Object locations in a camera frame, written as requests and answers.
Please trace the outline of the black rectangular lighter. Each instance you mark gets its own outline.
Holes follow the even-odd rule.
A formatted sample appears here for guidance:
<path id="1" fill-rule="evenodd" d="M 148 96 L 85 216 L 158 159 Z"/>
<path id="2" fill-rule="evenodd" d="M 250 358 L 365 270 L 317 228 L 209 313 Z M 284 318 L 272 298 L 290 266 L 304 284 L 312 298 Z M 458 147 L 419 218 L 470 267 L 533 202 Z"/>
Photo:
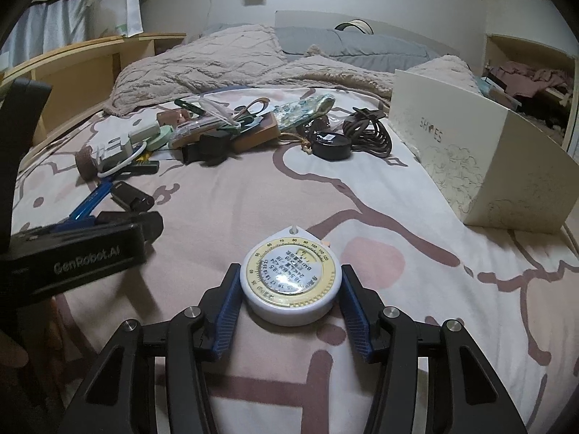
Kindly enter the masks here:
<path id="1" fill-rule="evenodd" d="M 147 212 L 155 204 L 152 196 L 124 181 L 113 184 L 111 196 L 112 199 L 127 212 Z"/>

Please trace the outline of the white round tape measure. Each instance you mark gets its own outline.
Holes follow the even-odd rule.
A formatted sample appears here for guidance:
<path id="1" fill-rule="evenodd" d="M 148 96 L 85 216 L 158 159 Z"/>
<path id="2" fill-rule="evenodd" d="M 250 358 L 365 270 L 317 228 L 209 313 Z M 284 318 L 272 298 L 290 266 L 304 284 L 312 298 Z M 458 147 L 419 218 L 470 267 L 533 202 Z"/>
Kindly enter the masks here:
<path id="1" fill-rule="evenodd" d="M 240 284 L 255 315 L 277 326 L 298 327 L 331 311 L 342 285 L 342 267 L 329 246 L 291 225 L 245 255 Z"/>

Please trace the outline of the brown bandage roll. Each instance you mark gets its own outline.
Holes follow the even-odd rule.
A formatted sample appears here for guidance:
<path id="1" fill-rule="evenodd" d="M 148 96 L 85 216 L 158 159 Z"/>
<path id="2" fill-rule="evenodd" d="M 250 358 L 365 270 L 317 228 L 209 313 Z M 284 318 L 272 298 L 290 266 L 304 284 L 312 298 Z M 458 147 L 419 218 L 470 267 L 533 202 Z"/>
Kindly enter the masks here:
<path id="1" fill-rule="evenodd" d="M 85 182 L 92 181 L 97 177 L 98 170 L 92 157 L 92 148 L 90 145 L 85 145 L 80 151 L 77 151 L 75 162 L 77 171 Z"/>

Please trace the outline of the grey plastic tool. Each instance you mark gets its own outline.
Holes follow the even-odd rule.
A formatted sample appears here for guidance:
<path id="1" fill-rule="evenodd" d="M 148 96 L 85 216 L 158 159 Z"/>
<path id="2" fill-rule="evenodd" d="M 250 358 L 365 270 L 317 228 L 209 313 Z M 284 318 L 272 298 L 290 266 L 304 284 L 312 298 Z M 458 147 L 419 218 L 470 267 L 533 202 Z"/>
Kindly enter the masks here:
<path id="1" fill-rule="evenodd" d="M 158 123 L 145 124 L 127 132 L 120 133 L 96 148 L 94 163 L 99 174 L 105 174 L 115 167 L 120 169 L 140 156 L 148 141 L 160 133 Z"/>

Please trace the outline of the clear plastic case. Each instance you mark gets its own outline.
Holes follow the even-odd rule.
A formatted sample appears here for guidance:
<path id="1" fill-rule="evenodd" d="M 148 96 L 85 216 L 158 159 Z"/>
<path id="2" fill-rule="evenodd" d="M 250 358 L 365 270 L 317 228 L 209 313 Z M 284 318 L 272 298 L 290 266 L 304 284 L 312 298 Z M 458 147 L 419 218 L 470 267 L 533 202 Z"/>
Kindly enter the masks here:
<path id="1" fill-rule="evenodd" d="M 237 129 L 240 127 L 240 123 L 225 118 L 216 118 L 216 116 L 208 116 L 208 118 L 200 118 L 198 120 L 188 120 L 176 127 L 172 140 L 181 141 L 187 137 L 195 136 L 198 133 L 203 133 L 206 130 L 218 127 L 232 127 L 233 129 Z"/>

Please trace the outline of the wooden shelf unit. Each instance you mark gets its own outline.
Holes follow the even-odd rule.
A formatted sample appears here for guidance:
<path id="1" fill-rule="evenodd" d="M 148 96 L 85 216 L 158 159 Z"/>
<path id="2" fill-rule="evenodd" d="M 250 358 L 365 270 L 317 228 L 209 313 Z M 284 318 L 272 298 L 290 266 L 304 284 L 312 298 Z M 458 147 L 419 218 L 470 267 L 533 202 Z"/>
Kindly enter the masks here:
<path id="1" fill-rule="evenodd" d="M 18 77 L 52 86 L 32 140 L 33 145 L 45 144 L 101 110 L 122 69 L 185 38 L 183 33 L 141 33 L 73 43 L 8 69 L 1 74 L 1 91 Z"/>

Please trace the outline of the cartoon print bed sheet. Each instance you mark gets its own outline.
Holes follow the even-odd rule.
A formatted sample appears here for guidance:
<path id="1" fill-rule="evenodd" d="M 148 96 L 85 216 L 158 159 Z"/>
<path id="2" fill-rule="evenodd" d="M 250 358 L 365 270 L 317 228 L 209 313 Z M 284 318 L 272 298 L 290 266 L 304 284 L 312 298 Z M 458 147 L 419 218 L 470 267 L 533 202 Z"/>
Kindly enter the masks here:
<path id="1" fill-rule="evenodd" d="M 59 221 L 84 199 L 73 154 L 168 114 L 170 103 L 118 118 L 99 113 L 19 178 L 13 231 Z M 578 164 L 545 139 L 491 147 L 499 178 L 522 174 L 523 201 L 562 206 Z M 217 284 L 232 261 L 291 224 L 331 245 L 388 305 L 431 325 L 457 318 L 496 369 L 529 433 L 578 433 L 578 256 L 570 238 L 467 227 L 393 135 L 386 160 L 330 163 L 297 145 L 256 149 L 217 167 L 161 162 L 131 177 L 165 229 L 140 268 L 48 301 L 32 317 L 28 363 L 1 365 L 1 433 L 55 433 L 65 404 L 126 318 L 171 318 Z M 276 328 L 241 309 L 233 353 L 207 367 L 220 433 L 362 433 L 378 378 L 347 341 L 339 309 Z"/>

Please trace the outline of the beige fluffy blanket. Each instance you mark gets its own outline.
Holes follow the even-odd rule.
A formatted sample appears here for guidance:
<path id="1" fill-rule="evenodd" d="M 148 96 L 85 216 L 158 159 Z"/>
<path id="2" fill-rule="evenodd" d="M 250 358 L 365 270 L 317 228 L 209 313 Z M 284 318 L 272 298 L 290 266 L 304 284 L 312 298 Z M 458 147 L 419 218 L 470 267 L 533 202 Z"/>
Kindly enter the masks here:
<path id="1" fill-rule="evenodd" d="M 104 110 L 125 116 L 193 94 L 275 85 L 352 89 L 389 104 L 397 71 L 480 91 L 465 61 L 416 42 L 349 30 L 243 25 L 129 64 Z"/>

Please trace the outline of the black round tin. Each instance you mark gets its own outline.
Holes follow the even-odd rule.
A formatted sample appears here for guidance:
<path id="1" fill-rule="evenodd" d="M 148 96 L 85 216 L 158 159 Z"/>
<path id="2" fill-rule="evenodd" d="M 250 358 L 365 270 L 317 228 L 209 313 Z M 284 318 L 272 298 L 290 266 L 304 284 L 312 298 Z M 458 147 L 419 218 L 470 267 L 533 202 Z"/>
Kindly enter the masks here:
<path id="1" fill-rule="evenodd" d="M 317 132 L 311 147 L 313 155 L 329 162 L 346 160 L 351 156 L 351 140 L 343 134 Z"/>

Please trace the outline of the white shoe box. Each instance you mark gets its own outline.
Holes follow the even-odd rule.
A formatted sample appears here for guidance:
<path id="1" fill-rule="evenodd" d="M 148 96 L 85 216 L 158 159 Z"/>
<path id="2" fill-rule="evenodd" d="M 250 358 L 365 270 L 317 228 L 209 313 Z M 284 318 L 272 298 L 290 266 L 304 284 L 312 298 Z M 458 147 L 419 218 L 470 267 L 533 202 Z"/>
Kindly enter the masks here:
<path id="1" fill-rule="evenodd" d="M 556 233 L 578 200 L 578 164 L 481 94 L 398 71 L 389 121 L 466 225 Z"/>

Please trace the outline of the grey pillow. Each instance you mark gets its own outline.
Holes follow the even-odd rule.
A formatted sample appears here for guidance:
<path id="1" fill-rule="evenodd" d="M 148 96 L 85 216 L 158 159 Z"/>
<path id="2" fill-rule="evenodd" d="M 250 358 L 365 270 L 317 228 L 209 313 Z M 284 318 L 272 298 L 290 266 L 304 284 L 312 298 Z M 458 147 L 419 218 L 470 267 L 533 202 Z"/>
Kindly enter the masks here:
<path id="1" fill-rule="evenodd" d="M 303 26 L 214 26 L 194 45 L 199 54 L 248 75 L 262 75 L 307 53 L 383 73 L 410 69 L 439 56 L 423 44 L 389 35 Z"/>

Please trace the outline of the pink clothes pile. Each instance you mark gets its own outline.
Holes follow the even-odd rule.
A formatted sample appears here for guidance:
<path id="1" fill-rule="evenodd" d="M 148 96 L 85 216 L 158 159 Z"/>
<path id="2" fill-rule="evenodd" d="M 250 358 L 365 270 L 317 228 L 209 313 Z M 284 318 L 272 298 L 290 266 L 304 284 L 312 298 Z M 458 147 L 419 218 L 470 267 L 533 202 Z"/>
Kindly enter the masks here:
<path id="1" fill-rule="evenodd" d="M 535 69 L 525 64 L 509 61 L 498 67 L 490 67 L 489 74 L 506 85 L 506 94 L 516 97 L 534 97 L 550 87 L 573 88 L 573 79 L 560 69 Z"/>

